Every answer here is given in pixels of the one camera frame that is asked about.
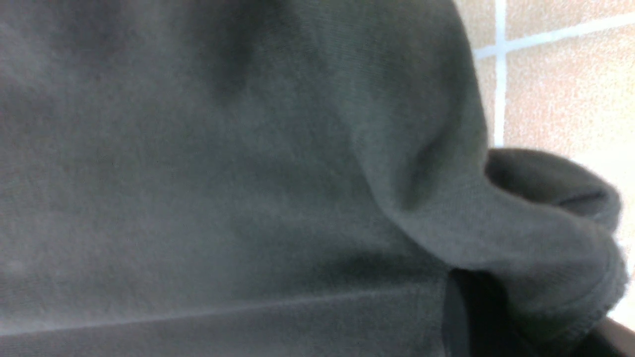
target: sweatshirt cuff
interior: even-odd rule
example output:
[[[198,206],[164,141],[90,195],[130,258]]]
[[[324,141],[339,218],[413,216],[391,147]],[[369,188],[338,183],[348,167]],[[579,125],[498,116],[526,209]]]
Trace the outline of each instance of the sweatshirt cuff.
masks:
[[[629,277],[622,252],[613,239],[605,242],[608,264],[603,279],[581,299],[543,315],[545,321],[568,320],[562,316],[578,317],[567,323],[555,338],[537,346],[541,356],[568,356],[624,296]]]

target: gray fabric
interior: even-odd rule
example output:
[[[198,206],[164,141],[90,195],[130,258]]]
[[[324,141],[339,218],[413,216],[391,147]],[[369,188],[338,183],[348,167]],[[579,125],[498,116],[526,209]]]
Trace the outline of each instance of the gray fabric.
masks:
[[[50,346],[86,328],[412,284],[417,303],[401,313],[419,334],[401,349],[356,349],[376,335],[355,321],[398,320],[342,307],[316,322],[347,331],[341,353],[256,351],[235,333],[244,349],[226,355],[439,355],[454,267],[491,274],[521,333],[557,355],[623,294],[610,186],[522,151],[492,153],[495,184],[484,174],[485,120],[450,1],[0,10],[0,355],[213,356],[194,346],[194,322],[86,337],[107,354]],[[333,339],[304,332],[287,346]],[[32,352],[40,335],[51,349]]]

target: ribbed cuff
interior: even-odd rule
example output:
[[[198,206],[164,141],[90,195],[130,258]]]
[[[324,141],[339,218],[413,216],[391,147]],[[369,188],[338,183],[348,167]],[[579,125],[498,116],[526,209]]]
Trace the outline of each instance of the ribbed cuff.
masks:
[[[566,326],[556,338],[540,344],[537,350],[541,356],[568,356],[624,296],[629,278],[622,253],[612,239],[607,240],[605,251],[608,252],[608,264],[604,278],[587,295],[566,308],[581,317]]]

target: tile grout line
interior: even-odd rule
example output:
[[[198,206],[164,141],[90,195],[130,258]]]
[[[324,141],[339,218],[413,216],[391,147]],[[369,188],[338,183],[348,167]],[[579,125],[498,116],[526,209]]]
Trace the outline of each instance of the tile grout line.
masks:
[[[635,12],[626,13],[622,15],[615,15],[614,17],[602,18],[599,20],[593,20],[585,22],[572,27],[566,27],[564,29],[543,32],[541,34],[535,34],[526,36],[520,39],[514,39],[511,41],[505,41],[504,51],[506,53],[523,48],[537,46],[539,44],[545,44],[550,42],[559,41],[570,37],[578,37],[602,30],[616,29],[618,27],[635,24]],[[494,56],[498,53],[498,43],[495,45],[489,45],[475,49],[474,58],[481,60],[483,58]]]
[[[507,52],[505,50],[505,16],[507,0],[495,1],[496,20],[496,92],[494,96],[494,146],[505,144],[505,101],[507,96]]]

